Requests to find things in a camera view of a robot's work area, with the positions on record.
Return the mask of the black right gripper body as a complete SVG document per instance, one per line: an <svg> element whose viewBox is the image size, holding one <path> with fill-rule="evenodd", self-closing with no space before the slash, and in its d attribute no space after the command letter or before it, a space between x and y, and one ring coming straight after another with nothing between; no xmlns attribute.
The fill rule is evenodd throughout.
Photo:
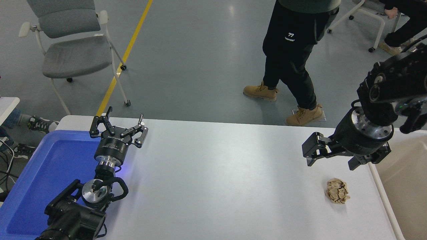
<svg viewBox="0 0 427 240"><path fill-rule="evenodd" d="M369 155L389 141L393 134L393 125L376 125L362 108L352 108L337 125L332 138L349 152Z"/></svg>

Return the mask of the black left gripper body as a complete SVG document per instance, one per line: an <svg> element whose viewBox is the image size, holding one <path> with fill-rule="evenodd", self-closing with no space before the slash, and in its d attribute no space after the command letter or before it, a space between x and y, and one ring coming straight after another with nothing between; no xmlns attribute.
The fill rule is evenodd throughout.
<svg viewBox="0 0 427 240"><path fill-rule="evenodd" d="M129 147L129 136L121 138L120 135L112 136L109 132L102 132L101 141L94 154L94 159L98 162L108 158L115 160L116 165L124 163Z"/></svg>

